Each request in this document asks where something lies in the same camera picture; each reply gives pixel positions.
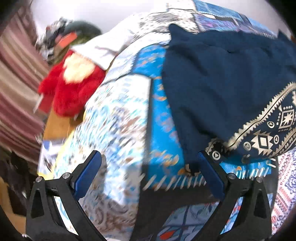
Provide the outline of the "pile of clothes and boxes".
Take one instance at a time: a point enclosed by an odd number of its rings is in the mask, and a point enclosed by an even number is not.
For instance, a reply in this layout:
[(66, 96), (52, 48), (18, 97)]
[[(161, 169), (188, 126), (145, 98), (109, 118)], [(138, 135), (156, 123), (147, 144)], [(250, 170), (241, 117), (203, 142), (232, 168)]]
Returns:
[(100, 28), (89, 22), (60, 18), (46, 27), (35, 47), (49, 65), (54, 65), (64, 58), (70, 47), (86, 43), (101, 34)]

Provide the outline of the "white sheet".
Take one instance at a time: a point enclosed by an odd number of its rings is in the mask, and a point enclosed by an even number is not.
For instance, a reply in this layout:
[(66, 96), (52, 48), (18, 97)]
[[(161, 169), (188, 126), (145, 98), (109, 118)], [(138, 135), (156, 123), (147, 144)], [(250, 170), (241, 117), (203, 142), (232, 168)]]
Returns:
[(136, 41), (147, 33), (149, 29), (145, 23), (141, 26), (138, 19), (125, 19), (110, 31), (84, 44), (74, 45), (71, 50), (107, 70), (114, 59), (122, 58), (125, 61), (135, 56), (138, 50)]

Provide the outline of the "blue patchwork bedspread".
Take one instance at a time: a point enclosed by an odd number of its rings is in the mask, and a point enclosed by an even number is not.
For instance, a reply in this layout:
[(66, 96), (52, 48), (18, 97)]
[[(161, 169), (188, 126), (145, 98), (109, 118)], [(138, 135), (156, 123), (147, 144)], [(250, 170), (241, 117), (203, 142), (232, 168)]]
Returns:
[[(136, 41), (135, 56), (112, 61), (84, 106), (84, 120), (58, 155), (53, 179), (38, 179), (41, 194), (53, 198), (54, 216), (45, 215), (38, 228), (46, 240), (81, 240), (57, 184), (92, 151), (100, 152), (102, 165), (78, 203), (103, 240), (194, 240), (220, 200), (200, 170), (190, 174), (185, 168), (162, 81), (169, 26), (193, 34), (242, 31), (271, 39), (280, 34), (202, 1), (165, 1), (160, 9), (131, 18), (145, 23), (149, 33)], [(234, 240), (295, 240), (295, 148), (251, 163), (211, 159), (241, 180), (241, 197), (222, 233), (240, 213)]]

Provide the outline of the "orange box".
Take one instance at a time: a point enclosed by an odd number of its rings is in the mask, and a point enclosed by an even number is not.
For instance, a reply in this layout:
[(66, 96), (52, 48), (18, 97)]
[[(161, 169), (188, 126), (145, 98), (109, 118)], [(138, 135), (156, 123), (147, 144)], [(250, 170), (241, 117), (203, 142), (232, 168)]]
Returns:
[(77, 36), (76, 32), (69, 33), (63, 37), (60, 36), (57, 40), (56, 46), (58, 46), (60, 48), (65, 48), (68, 45), (70, 45), (74, 40), (76, 40), (77, 37), (78, 36)]

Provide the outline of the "stack of papers and books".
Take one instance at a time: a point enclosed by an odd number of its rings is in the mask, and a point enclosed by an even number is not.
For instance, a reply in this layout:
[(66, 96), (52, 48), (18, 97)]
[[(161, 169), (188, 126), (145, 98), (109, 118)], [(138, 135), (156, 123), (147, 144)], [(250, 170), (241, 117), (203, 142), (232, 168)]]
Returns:
[(45, 180), (53, 179), (58, 154), (62, 150), (65, 139), (43, 140), (40, 149), (37, 175)]

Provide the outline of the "wooden bedside table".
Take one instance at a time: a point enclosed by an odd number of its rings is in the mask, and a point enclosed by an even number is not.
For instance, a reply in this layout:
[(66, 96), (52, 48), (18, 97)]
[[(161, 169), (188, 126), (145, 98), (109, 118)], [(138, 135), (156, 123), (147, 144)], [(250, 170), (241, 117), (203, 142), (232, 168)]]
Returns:
[(51, 110), (45, 125), (43, 140), (60, 140), (67, 138), (82, 123), (84, 110), (78, 116), (62, 117)]

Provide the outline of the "navy patterned hooded garment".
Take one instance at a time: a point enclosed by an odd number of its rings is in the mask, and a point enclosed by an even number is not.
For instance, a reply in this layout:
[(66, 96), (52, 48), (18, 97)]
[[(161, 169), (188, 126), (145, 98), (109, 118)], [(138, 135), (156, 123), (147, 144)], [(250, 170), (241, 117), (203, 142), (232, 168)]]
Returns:
[(184, 155), (257, 162), (295, 148), (295, 44), (246, 32), (199, 34), (172, 24), (162, 68)]

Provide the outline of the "striped red gold curtain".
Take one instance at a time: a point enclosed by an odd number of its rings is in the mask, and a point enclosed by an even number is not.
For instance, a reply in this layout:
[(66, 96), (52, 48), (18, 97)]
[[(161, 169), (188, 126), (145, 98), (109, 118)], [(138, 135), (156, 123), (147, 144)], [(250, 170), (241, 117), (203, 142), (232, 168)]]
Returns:
[(31, 1), (22, 1), (1, 31), (1, 147), (37, 164), (46, 114), (34, 111), (38, 87), (49, 72), (35, 48)]

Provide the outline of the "red plush toy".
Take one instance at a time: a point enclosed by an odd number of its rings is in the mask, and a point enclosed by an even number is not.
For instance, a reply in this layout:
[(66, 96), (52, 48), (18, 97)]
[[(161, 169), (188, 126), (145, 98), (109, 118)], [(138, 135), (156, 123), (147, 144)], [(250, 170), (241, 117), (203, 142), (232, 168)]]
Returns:
[(86, 57), (68, 50), (41, 81), (38, 93), (53, 97), (53, 109), (59, 116), (73, 117), (102, 84), (106, 71)]

